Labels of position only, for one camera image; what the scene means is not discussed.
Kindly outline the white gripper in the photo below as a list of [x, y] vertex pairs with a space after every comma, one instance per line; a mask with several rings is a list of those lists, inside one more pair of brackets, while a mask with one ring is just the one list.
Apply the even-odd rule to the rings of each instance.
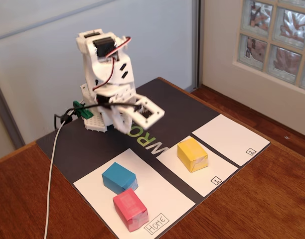
[[[126, 103], [134, 105], [136, 89], [134, 86], [100, 86], [95, 87], [98, 103]], [[115, 129], [128, 134], [133, 124], [133, 119], [118, 109], [112, 109], [112, 121]]]

